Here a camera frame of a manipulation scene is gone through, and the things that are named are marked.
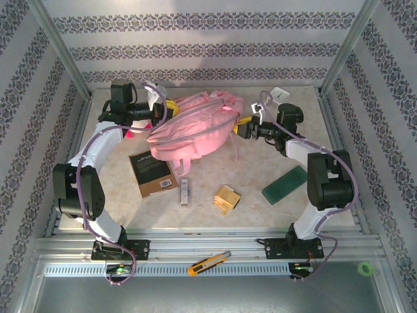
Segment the beige table surface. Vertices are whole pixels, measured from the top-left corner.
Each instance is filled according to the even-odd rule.
[[[263,89],[271,87],[226,88],[246,100],[246,115],[251,115],[250,104],[259,98]],[[286,102],[300,106],[304,122],[298,132],[319,145],[331,148],[315,90],[307,87],[284,87],[291,96]],[[169,98],[215,88],[171,88]],[[94,132],[102,106],[110,98],[110,90],[94,92],[83,145]],[[146,92],[139,90],[139,100],[146,100]],[[270,108],[276,116],[277,105]],[[263,139],[238,138],[239,160],[235,162],[235,148],[228,140],[217,151],[192,161],[186,176],[190,184],[190,205],[180,206],[179,188],[167,190],[142,199],[128,156],[149,150],[145,138],[138,134],[125,138],[114,148],[100,173],[100,182],[106,195],[106,209],[113,219],[125,228],[200,228],[200,227],[277,227],[287,228],[302,214],[308,203],[306,184],[287,197],[271,205],[261,194],[262,189],[294,168],[298,163],[281,156]],[[228,185],[242,194],[234,211],[221,215],[221,209],[213,205],[213,197],[222,185]],[[327,225],[352,226],[349,211],[332,217]],[[81,224],[62,216],[62,230],[79,230]]]

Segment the green sponge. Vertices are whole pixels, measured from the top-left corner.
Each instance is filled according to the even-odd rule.
[[[263,196],[268,200],[269,203],[274,205],[299,186],[307,181],[307,173],[302,169],[301,166],[293,168],[291,171],[281,176],[271,185],[265,187],[262,190]]]

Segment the metal base plate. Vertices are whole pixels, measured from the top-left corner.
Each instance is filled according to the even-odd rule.
[[[268,260],[288,260],[288,259],[323,259],[324,252],[321,240],[298,240],[294,248],[290,249],[285,238],[265,239],[265,255]]]
[[[147,261],[150,243],[149,240],[128,240],[126,248],[136,255],[137,261]],[[103,251],[100,248],[100,243],[98,241],[94,242],[91,261],[130,261],[130,259],[131,257],[127,253],[122,255],[121,253]]]

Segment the green tape roll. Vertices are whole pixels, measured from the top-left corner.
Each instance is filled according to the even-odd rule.
[[[373,275],[374,271],[375,269],[373,268],[372,264],[367,261],[363,261],[358,264],[358,272],[362,276],[370,277]]]

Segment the patterned wallpaper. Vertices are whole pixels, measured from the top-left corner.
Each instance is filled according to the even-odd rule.
[[[46,0],[91,89],[320,86],[364,0]]]
[[[14,306],[51,213],[83,99],[24,0],[0,0],[0,312]]]
[[[328,95],[407,312],[417,311],[416,20],[412,1],[381,1]]]

